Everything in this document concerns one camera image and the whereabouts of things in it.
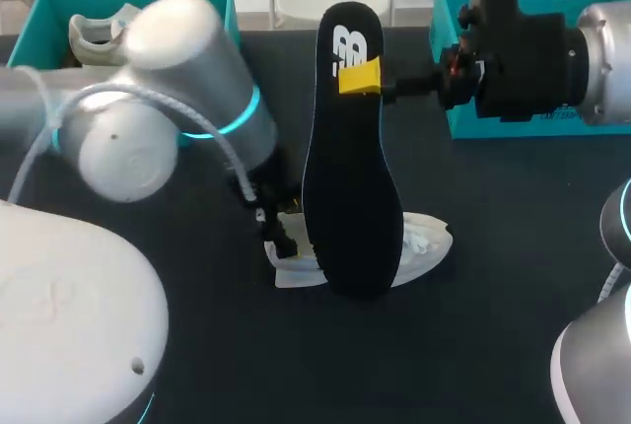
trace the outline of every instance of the teal bin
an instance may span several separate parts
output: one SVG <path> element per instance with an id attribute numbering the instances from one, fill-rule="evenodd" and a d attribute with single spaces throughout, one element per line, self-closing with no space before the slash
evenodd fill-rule
<path id="1" fill-rule="evenodd" d="M 625 0 L 519 0 L 526 14 L 562 12 L 566 25 L 576 26 L 581 12 L 593 3 Z M 444 47 L 457 43 L 461 33 L 457 14 L 469 0 L 435 0 L 434 18 L 430 28 L 430 44 L 434 60 L 438 61 Z M 563 136 L 628 134 L 631 126 L 587 126 L 572 107 L 559 107 L 531 121 L 501 122 L 499 118 L 478 118 L 475 104 L 456 106 L 447 112 L 453 138 L 503 138 L 517 136 Z"/>
<path id="2" fill-rule="evenodd" d="M 37 69 L 61 67 L 70 46 L 68 22 L 75 14 L 103 19 L 125 3 L 143 8 L 156 0 L 35 0 L 29 18 L 9 59 L 9 66 L 28 65 Z M 239 45 L 239 24 L 235 0 L 208 0 L 221 15 L 226 32 Z"/>

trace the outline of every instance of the white logo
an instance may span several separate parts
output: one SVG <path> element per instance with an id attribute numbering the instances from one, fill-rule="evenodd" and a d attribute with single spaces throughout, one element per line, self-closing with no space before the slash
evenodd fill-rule
<path id="1" fill-rule="evenodd" d="M 337 25 L 333 29 L 333 54 L 342 60 L 333 62 L 333 77 L 337 77 L 337 68 L 357 66 L 366 62 L 367 45 L 364 35 L 359 32 L 349 33 L 346 27 Z"/>

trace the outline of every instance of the sneaker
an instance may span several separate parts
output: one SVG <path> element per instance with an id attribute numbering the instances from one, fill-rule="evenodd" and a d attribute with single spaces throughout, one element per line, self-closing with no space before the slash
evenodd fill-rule
<path id="1" fill-rule="evenodd" d="M 124 65 L 127 62 L 122 50 L 124 30 L 138 13 L 140 9 L 125 3 L 103 20 L 74 15 L 68 25 L 68 38 L 77 60 L 88 66 Z"/>
<path id="2" fill-rule="evenodd" d="M 287 235 L 298 244 L 299 255 L 279 259 L 274 243 L 265 242 L 265 252 L 276 268 L 277 288 L 307 288 L 326 283 L 314 249 L 307 237 L 303 214 L 279 214 Z M 400 286 L 432 270 L 447 256 L 454 238 L 447 224 L 429 215 L 403 213 L 403 249 L 391 287 Z"/>

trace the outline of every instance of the black insole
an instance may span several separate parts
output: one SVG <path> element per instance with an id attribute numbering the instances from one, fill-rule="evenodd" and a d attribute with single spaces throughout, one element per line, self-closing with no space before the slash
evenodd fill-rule
<path id="1" fill-rule="evenodd" d="M 338 294 L 388 291 L 401 256 L 403 212 L 381 140 L 382 98 L 340 95 L 340 64 L 384 54 L 379 18 L 341 3 L 322 17 L 315 54 L 315 111 L 303 177 L 303 210 L 317 262 Z"/>

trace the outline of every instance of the cable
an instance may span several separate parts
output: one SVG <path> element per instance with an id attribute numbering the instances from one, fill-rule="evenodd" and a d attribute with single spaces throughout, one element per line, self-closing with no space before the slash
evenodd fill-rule
<path id="1" fill-rule="evenodd" d="M 613 266 L 613 269 L 604 282 L 604 286 L 602 286 L 602 290 L 600 291 L 600 295 L 598 296 L 598 302 L 603 301 L 609 297 L 609 294 L 611 294 L 611 290 L 613 289 L 613 286 L 615 286 L 616 281 L 622 274 L 622 271 L 624 271 L 624 265 L 622 265 L 621 263 L 615 263 L 615 266 Z"/>
<path id="2" fill-rule="evenodd" d="M 159 92 L 138 86 L 105 82 L 86 87 L 81 91 L 73 94 L 59 107 L 57 111 L 53 111 L 52 109 L 48 109 L 46 111 L 46 116 L 48 116 L 48 114 L 50 113 L 50 116 L 52 117 L 51 122 L 46 122 L 46 125 L 39 133 L 39 135 L 31 145 L 31 148 L 29 148 L 29 151 L 24 160 L 22 161 L 22 164 L 18 169 L 18 174 L 16 175 L 13 185 L 11 186 L 11 191 L 9 193 L 8 199 L 9 202 L 17 203 L 18 199 L 20 198 L 20 193 L 22 192 L 22 187 L 24 186 L 24 182 L 27 178 L 27 174 L 31 170 L 37 154 L 45 151 L 50 144 L 51 130 L 49 123 L 56 123 L 58 120 L 59 125 L 61 125 L 63 117 L 66 115 L 66 113 L 69 110 L 75 108 L 81 100 L 83 100 L 87 96 L 99 94 L 101 92 L 122 92 L 154 102 L 156 104 L 161 104 L 181 113 L 193 122 L 197 123 L 203 130 L 205 130 L 207 133 L 212 134 L 217 140 L 217 143 L 219 144 L 220 148 L 222 149 L 222 151 L 230 161 L 233 169 L 235 170 L 235 174 L 237 175 L 237 179 L 239 181 L 239 185 L 241 187 L 245 200 L 248 202 L 256 201 L 256 194 L 254 193 L 254 189 L 249 182 L 249 179 L 247 178 L 244 164 L 239 159 L 239 156 L 235 152 L 235 149 L 232 147 L 230 142 L 226 139 L 224 135 L 219 132 L 215 125 L 208 121 L 208 119 L 206 119 L 190 106 L 187 106 L 186 104 L 183 104 L 182 102 L 172 97 L 160 94 Z"/>

